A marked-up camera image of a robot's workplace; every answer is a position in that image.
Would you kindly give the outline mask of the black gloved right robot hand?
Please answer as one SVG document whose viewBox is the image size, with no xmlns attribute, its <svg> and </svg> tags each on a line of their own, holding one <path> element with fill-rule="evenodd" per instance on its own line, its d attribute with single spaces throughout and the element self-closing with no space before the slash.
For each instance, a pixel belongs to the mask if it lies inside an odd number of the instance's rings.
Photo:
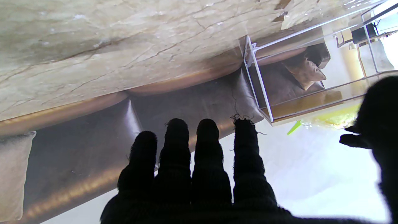
<svg viewBox="0 0 398 224">
<path fill-rule="evenodd" d="M 381 193 L 397 223 L 397 76 L 382 78 L 368 90 L 349 134 L 340 143 L 370 149 L 381 169 Z M 190 171 L 188 126 L 167 124 L 160 167 L 155 175 L 157 137 L 135 138 L 129 163 L 118 178 L 118 194 L 104 207 L 101 224 L 364 224 L 349 218 L 299 218 L 279 206 L 265 177 L 255 124 L 234 119 L 234 189 L 223 167 L 219 129 L 212 119 L 197 127 L 194 170 Z"/>
</svg>

